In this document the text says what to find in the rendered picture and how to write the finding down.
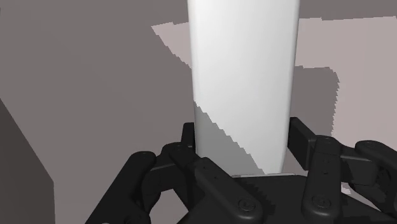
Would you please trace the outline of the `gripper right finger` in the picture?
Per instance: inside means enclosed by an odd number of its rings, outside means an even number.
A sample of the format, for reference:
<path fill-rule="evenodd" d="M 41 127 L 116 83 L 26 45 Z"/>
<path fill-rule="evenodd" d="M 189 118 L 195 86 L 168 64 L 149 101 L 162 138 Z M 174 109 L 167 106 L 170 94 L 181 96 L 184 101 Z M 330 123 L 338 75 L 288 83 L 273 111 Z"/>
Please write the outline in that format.
<path fill-rule="evenodd" d="M 297 117 L 288 148 L 307 171 L 301 212 L 309 224 L 397 224 L 397 151 L 372 140 L 345 146 Z"/>

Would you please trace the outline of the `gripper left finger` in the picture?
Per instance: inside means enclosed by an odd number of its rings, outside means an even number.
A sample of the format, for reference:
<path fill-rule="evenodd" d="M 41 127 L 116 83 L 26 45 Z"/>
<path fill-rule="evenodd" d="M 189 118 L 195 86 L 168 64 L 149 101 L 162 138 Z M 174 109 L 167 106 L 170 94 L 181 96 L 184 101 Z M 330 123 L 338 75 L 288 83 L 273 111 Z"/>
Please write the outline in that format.
<path fill-rule="evenodd" d="M 176 224 L 263 224 L 261 203 L 207 157 L 195 152 L 195 126 L 159 155 L 133 153 L 85 224 L 152 224 L 161 193 L 174 190 L 188 212 Z"/>

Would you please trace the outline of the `tall white tapered cup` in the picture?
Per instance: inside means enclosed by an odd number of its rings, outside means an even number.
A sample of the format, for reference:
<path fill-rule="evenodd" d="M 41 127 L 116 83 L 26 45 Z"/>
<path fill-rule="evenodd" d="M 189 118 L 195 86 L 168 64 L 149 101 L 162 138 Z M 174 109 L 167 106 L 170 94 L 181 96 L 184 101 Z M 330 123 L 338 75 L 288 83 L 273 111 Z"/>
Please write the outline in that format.
<path fill-rule="evenodd" d="M 197 154 L 282 171 L 301 0 L 188 0 Z"/>

